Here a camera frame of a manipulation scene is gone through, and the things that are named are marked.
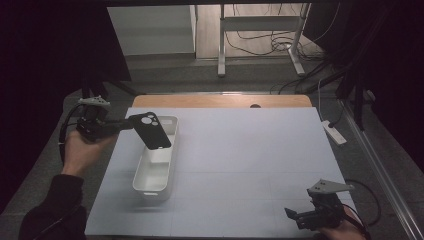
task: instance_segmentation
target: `metal leg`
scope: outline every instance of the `metal leg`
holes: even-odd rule
[[[218,54],[218,77],[225,76],[225,16],[224,16],[224,4],[221,4],[221,18],[219,24],[219,54]]]
[[[300,19],[296,33],[294,35],[293,43],[289,45],[289,49],[287,50],[293,62],[294,68],[296,69],[297,75],[299,76],[304,76],[305,70],[303,70],[302,64],[300,63],[299,57],[297,55],[297,45],[299,44],[299,39],[302,35],[303,26],[305,25],[306,14],[308,13],[309,5],[310,3],[305,3],[302,12],[300,13]]]

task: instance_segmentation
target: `cable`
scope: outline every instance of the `cable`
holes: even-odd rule
[[[297,82],[297,81],[299,81],[299,79],[297,79],[297,80],[294,80],[294,81],[291,81],[291,82],[288,82],[288,83],[286,83],[286,84],[282,84],[282,83],[279,83],[279,84],[275,84],[274,86],[272,86],[271,87],[271,89],[269,90],[269,94],[270,95],[272,95],[272,90],[276,87],[276,86],[278,86],[278,85],[283,85],[281,88],[280,88],[280,90],[278,91],[278,95],[280,95],[281,94],[281,91],[285,88],[285,87],[287,87],[288,85],[290,85],[290,84],[293,84],[293,83],[295,83],[295,82]]]
[[[340,112],[340,115],[339,115],[339,118],[335,121],[335,122],[330,122],[329,124],[328,124],[328,127],[329,128],[332,128],[332,127],[334,127],[337,123],[339,123],[339,121],[340,121],[340,119],[342,118],[342,115],[343,115],[343,112],[344,112],[344,109],[345,109],[345,106],[346,104],[343,104],[343,106],[342,106],[342,111]]]
[[[274,34],[272,34],[272,33],[271,33],[271,34],[259,35],[259,36],[255,36],[255,37],[243,37],[243,36],[240,36],[240,35],[239,35],[239,37],[240,37],[241,39],[245,39],[245,40],[252,40],[252,39],[257,39],[257,38],[269,37],[269,36],[273,36],[273,35],[288,34],[288,33],[292,33],[292,32],[290,32],[290,31],[285,31],[285,32],[274,33]]]
[[[343,212],[338,212],[336,211],[332,206],[325,204],[321,201],[313,201],[314,205],[317,204],[320,207],[325,207],[327,208],[329,211],[333,212],[336,216],[338,216],[339,218],[342,218],[346,221],[348,221],[349,223],[351,223],[353,226],[355,226],[365,237],[366,240],[371,240],[371,235],[366,227],[366,225],[364,224],[364,222],[362,221],[361,217],[359,217],[359,215],[357,214],[357,212],[355,210],[353,210],[350,206],[343,204],[343,206],[348,207],[349,209],[353,210],[356,214],[356,216],[358,217],[359,221],[352,218],[351,216],[347,215],[347,213],[343,210]]]
[[[300,8],[300,13],[301,13],[301,12],[302,12],[302,10],[303,10],[303,4],[304,4],[304,3],[302,3],[302,7]]]
[[[330,61],[333,61],[333,60],[335,60],[335,59],[337,59],[337,58],[342,58],[343,56],[345,56],[345,54],[346,53],[348,53],[348,51],[346,51],[346,50],[348,50],[349,49],[349,47],[351,47],[351,45],[353,44],[353,43],[355,43],[356,42],[356,40],[357,40],[357,38],[358,37],[360,37],[368,28],[369,28],[369,26],[371,25],[371,23],[372,23],[372,21],[370,21],[368,24],[365,24],[363,27],[362,27],[362,29],[360,29],[356,34],[355,34],[355,36],[353,36],[351,39],[350,39],[350,41],[343,47],[343,48],[341,48],[341,49],[339,49],[339,50],[337,50],[335,53],[333,53],[331,56],[329,56],[329,57],[327,57],[327,58],[325,58],[324,60],[323,60],[323,62],[321,63],[321,64],[323,64],[323,63],[327,63],[327,64],[330,64]],[[315,75],[316,73],[313,73],[313,74],[310,74],[310,73],[308,73],[305,77],[303,77],[302,79],[301,79],[301,81],[299,81],[298,82],[298,84],[296,85],[296,88],[295,88],[295,92],[298,92],[297,91],[297,89],[298,89],[298,87],[303,83],[303,81],[304,80],[306,80],[307,78],[309,78],[309,77],[311,77],[311,76],[313,76],[313,75]]]
[[[278,9],[278,13],[277,13],[277,15],[279,16],[280,15],[280,13],[281,13],[281,9],[282,9],[282,7],[283,7],[283,4],[281,3],[280,4],[280,8]],[[274,41],[273,39],[272,39],[272,37],[274,36],[274,31],[272,31],[271,32],[271,48],[273,48],[273,44],[272,44],[272,42]]]
[[[250,54],[255,55],[255,56],[266,56],[266,55],[269,55],[269,54],[271,54],[271,53],[275,52],[275,49],[272,49],[270,52],[267,52],[267,53],[254,53],[254,52],[248,51],[248,50],[246,50],[246,49],[239,48],[239,47],[236,47],[236,46],[232,45],[232,44],[231,44],[231,42],[230,42],[230,40],[228,39],[227,32],[225,32],[225,37],[227,38],[227,42],[228,42],[228,44],[229,44],[231,47],[233,47],[233,48],[235,48],[235,49],[237,49],[237,50],[243,51],[243,52],[250,53]]]
[[[270,3],[270,4],[268,4],[268,10],[266,10],[266,12],[264,13],[264,15],[266,15],[268,12],[269,12],[269,15],[271,15],[271,13],[272,13],[272,6],[271,6],[271,3]]]
[[[62,164],[65,163],[65,140],[66,140],[66,130],[69,125],[69,120],[74,114],[74,112],[84,104],[77,104],[75,105],[71,111],[69,111],[68,116],[66,116],[65,121],[62,123],[62,126],[60,127],[60,133],[59,133],[59,152],[60,152],[60,159],[62,160]]]
[[[311,72],[309,72],[307,75],[305,75],[303,78],[301,78],[300,81],[297,83],[297,85],[295,87],[295,93],[299,92],[297,89],[306,79],[308,79],[308,78],[314,76],[315,74],[321,72],[322,70],[324,70],[330,64],[331,64],[330,60],[326,59],[323,62],[321,62],[318,66],[316,66]]]
[[[289,37],[276,37],[276,38],[271,37],[271,48],[276,49],[276,51],[279,51],[279,52],[288,50],[288,48],[286,47],[286,44],[291,44],[291,42],[278,42],[277,41],[278,39],[287,39],[287,40],[293,41],[293,38],[289,38]]]
[[[296,11],[293,9],[293,5],[290,3],[290,8],[292,9],[294,15],[297,15]]]
[[[365,224],[364,220],[362,220],[361,216],[359,216],[358,212],[355,209],[353,209],[351,206],[344,204],[344,203],[343,203],[343,206],[349,208],[353,213],[355,213],[356,217],[359,219],[359,221],[361,222],[362,225]]]
[[[327,34],[327,32],[328,32],[328,31],[330,31],[331,27],[333,26],[333,24],[334,24],[334,22],[335,22],[335,20],[336,20],[337,14],[339,13],[339,9],[340,9],[340,2],[339,2],[339,4],[337,5],[336,13],[334,14],[333,20],[331,21],[330,26],[328,26],[327,30],[326,30],[326,31],[325,31],[325,32],[324,32],[321,36],[319,36],[318,38],[316,38],[316,39],[312,40],[311,42],[309,42],[309,43],[305,44],[305,46],[306,46],[306,45],[309,45],[309,44],[311,44],[311,43],[313,43],[313,42],[315,42],[315,41],[317,41],[317,40],[319,40],[319,39],[321,39],[322,37],[324,37],[324,36],[325,36],[325,34]]]
[[[375,195],[375,193],[371,190],[370,187],[368,187],[367,185],[365,185],[364,183],[362,183],[362,182],[360,182],[358,180],[346,178],[345,179],[345,182],[357,183],[357,184],[361,185],[362,187],[364,187],[365,189],[367,189],[368,192],[372,195],[372,197],[374,198],[375,203],[377,205],[377,216],[374,218],[374,220],[372,220],[371,222],[367,223],[367,225],[370,226],[370,227],[373,226],[373,225],[375,225],[378,221],[380,221],[380,218],[381,218],[381,205],[380,205],[380,201],[378,201],[378,198]]]
[[[313,55],[307,55],[303,49],[304,45],[301,42],[299,42],[299,46],[297,48],[297,54],[301,59],[305,61],[323,61],[327,58],[324,52],[318,52],[318,51],[315,51]]]

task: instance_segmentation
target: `wall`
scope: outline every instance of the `wall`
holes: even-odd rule
[[[190,6],[108,8],[124,55],[194,53]]]

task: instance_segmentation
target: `gray floor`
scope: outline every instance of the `gray floor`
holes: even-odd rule
[[[226,91],[243,91],[245,94],[269,94],[271,87],[279,89],[282,84],[296,79],[294,68],[289,59],[229,59],[227,76],[217,77],[216,61],[194,60],[191,56],[166,57],[131,57],[128,58],[133,82],[127,83],[146,93],[220,93]],[[305,63],[307,71],[313,69],[316,63]],[[332,69],[326,69],[318,77],[314,77],[298,88],[317,83],[320,77],[330,74]],[[342,108],[334,96],[338,82],[321,89],[320,93],[310,94],[313,105],[320,106],[324,119],[336,120]],[[106,84],[110,93],[109,101],[112,110],[110,118],[123,118],[131,106],[134,97],[110,84]],[[294,86],[283,89],[281,94],[293,94]],[[64,115],[80,98],[80,92],[69,95],[64,101]],[[366,155],[358,144],[352,128],[346,120],[343,111],[341,121],[336,125],[339,132],[347,139],[343,147],[330,144],[345,178],[356,179],[366,183],[378,196],[382,206],[380,221],[370,228],[373,239],[409,239],[396,212],[382,190],[375,174],[370,168]],[[364,126],[376,151],[380,155],[394,183],[412,209],[420,226],[424,226],[424,176],[409,158],[405,151],[380,124],[370,110],[364,106]],[[4,213],[0,216],[0,239],[17,239],[20,222],[27,211],[44,198],[50,179],[60,172],[61,162],[57,148],[58,130],[52,134],[33,170],[22,184]],[[87,174],[84,184],[83,205],[90,210],[107,168],[113,146],[102,155],[101,161]],[[376,215],[376,205],[370,194],[361,186],[352,193],[359,214],[366,222]]]

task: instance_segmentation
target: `black cable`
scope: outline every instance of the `black cable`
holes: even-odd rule
[[[369,24],[367,24],[366,26],[364,26],[364,28],[362,28],[361,29],[361,31],[359,31],[351,40],[350,40],[350,42],[346,45],[346,46],[344,46],[343,48],[341,48],[341,49],[339,49],[339,50],[337,50],[335,53],[333,53],[331,56],[329,56],[329,57],[327,57],[326,59],[324,59],[323,60],[323,63],[325,63],[326,65],[328,65],[328,64],[330,64],[331,63],[331,61],[333,61],[333,60],[335,60],[335,59],[337,59],[337,58],[339,58],[339,57],[343,57],[345,54],[346,54],[346,50],[350,47],[350,45],[352,45],[355,41],[356,41],[356,38],[358,38],[361,34],[363,34],[363,32],[367,29],[367,27],[368,27],[368,25],[370,25],[371,23],[369,23]],[[303,81],[304,80],[306,80],[307,78],[309,78],[310,76],[305,76],[299,83],[298,83],[298,85],[296,86],[296,92],[297,92],[297,88],[298,88],[298,86],[300,85],[300,84],[302,84],[303,83]]]
[[[285,87],[287,87],[288,85],[293,84],[293,83],[295,83],[295,82],[297,82],[297,81],[299,81],[299,79],[294,80],[294,81],[291,81],[291,82],[288,82],[288,83],[286,83],[286,84],[284,84],[284,85],[283,85],[282,83],[275,84],[275,85],[274,85],[274,86],[272,86],[272,87],[271,87],[271,89],[269,90],[269,95],[272,95],[272,91],[273,91],[273,89],[274,89],[276,86],[278,86],[278,85],[283,85],[283,86],[279,89],[279,91],[278,91],[278,95],[280,95],[281,91],[282,91]]]
[[[322,70],[324,70],[330,64],[331,64],[330,60],[327,59],[327,60],[321,62],[320,64],[318,64],[318,66],[316,66],[312,71],[310,71],[308,74],[306,74],[304,77],[302,77],[295,87],[295,93],[298,92],[297,89],[306,79],[308,79],[308,78],[314,76],[315,74],[321,72]]]
[[[350,39],[350,41],[341,49],[338,49],[335,53],[332,55],[327,56],[323,61],[334,61],[336,59],[342,59],[345,57],[347,53],[349,53],[350,47],[357,42],[357,38],[359,38],[362,34],[366,32],[366,30],[370,27],[372,24],[372,21],[369,21],[368,23],[364,24],[364,26],[357,31],[357,33]]]
[[[330,122],[328,124],[329,128],[333,128],[337,123],[339,123],[340,119],[342,119],[342,115],[343,115],[343,112],[344,112],[344,109],[345,109],[344,106],[345,106],[345,104],[343,104],[343,106],[342,106],[342,111],[340,112],[339,118],[335,122]]]
[[[278,9],[278,14],[277,14],[278,16],[279,16],[279,15],[280,15],[280,13],[281,13],[281,8],[282,8],[282,7],[283,7],[283,4],[281,3],[281,4],[280,4],[280,9]],[[273,35],[274,35],[274,31],[272,31],[272,32],[271,32],[271,48],[273,47],[273,46],[272,46],[272,36],[273,36]]]
[[[71,119],[74,112],[83,104],[77,104],[75,105],[71,111],[69,111],[68,116],[66,116],[65,121],[62,123],[62,126],[60,127],[60,133],[59,133],[59,152],[60,152],[60,159],[62,160],[62,164],[65,164],[65,140],[66,140],[66,130],[69,125],[69,120]]]
[[[239,35],[239,37],[240,37],[241,39],[245,39],[245,40],[252,40],[252,39],[257,39],[257,38],[269,37],[269,36],[273,36],[273,35],[288,34],[288,33],[292,33],[292,32],[290,32],[290,31],[285,31],[285,32],[274,33],[274,34],[259,35],[259,36],[255,36],[255,37],[242,37],[242,36],[240,36],[240,35]]]
[[[330,210],[331,212],[333,212],[338,217],[340,217],[340,218],[348,221],[353,226],[355,226],[365,236],[365,239],[366,240],[371,240],[371,235],[368,232],[368,229],[367,229],[366,225],[364,224],[364,222],[362,221],[362,219],[359,217],[359,215],[357,214],[357,212],[355,210],[353,210],[350,206],[342,203],[343,206],[346,206],[346,207],[348,207],[349,209],[352,209],[355,212],[355,214],[359,218],[359,221],[356,220],[356,219],[354,219],[354,218],[352,218],[351,216],[347,215],[344,210],[343,210],[343,213],[340,213],[340,212],[336,211],[332,206],[330,206],[328,204],[325,204],[323,202],[320,202],[320,201],[316,201],[315,200],[315,201],[313,201],[313,203],[314,203],[314,205],[315,204],[318,204],[319,206],[322,206],[322,207],[327,208],[328,210]]]
[[[250,54],[255,55],[255,56],[266,56],[266,55],[269,55],[269,54],[271,54],[271,53],[275,52],[275,49],[272,49],[270,52],[267,52],[267,53],[254,53],[254,52],[248,51],[248,50],[246,50],[246,49],[239,48],[239,47],[236,47],[236,46],[232,45],[232,44],[231,44],[231,42],[230,42],[230,40],[228,39],[227,32],[225,32],[225,37],[227,38],[227,42],[228,42],[228,44],[229,44],[231,47],[233,47],[233,48],[235,48],[235,49],[237,49],[237,50],[243,51],[243,52],[250,53]]]
[[[271,48],[272,49],[276,49],[276,51],[279,52],[283,52],[286,51],[288,48],[286,47],[286,44],[291,44],[292,42],[278,42],[278,39],[286,39],[286,40],[290,40],[293,41],[293,38],[289,38],[289,37],[276,37],[276,38],[271,38]]]
[[[294,15],[297,15],[296,11],[293,9],[293,5],[290,3],[290,8],[292,9]]]
[[[374,220],[372,220],[371,222],[367,223],[367,225],[370,226],[370,227],[373,226],[373,225],[375,225],[378,221],[380,221],[380,218],[381,218],[381,205],[380,205],[380,201],[378,201],[378,198],[375,195],[375,193],[371,190],[370,187],[368,187],[367,185],[365,185],[364,183],[362,183],[362,182],[360,182],[358,180],[347,178],[347,179],[345,179],[345,182],[357,183],[357,184],[361,185],[362,187],[364,187],[365,189],[367,189],[368,192],[372,195],[372,197],[374,198],[375,203],[377,205],[377,216],[375,217]]]
[[[300,48],[299,46],[297,48],[298,56],[305,61],[324,61],[327,58],[324,52],[319,52],[323,56],[307,55],[304,51],[304,45],[301,42],[299,42],[299,45]]]
[[[266,14],[269,12],[269,15],[271,15],[272,13],[272,4],[268,4],[268,10],[266,10],[266,12],[264,13],[264,16],[266,16]]]

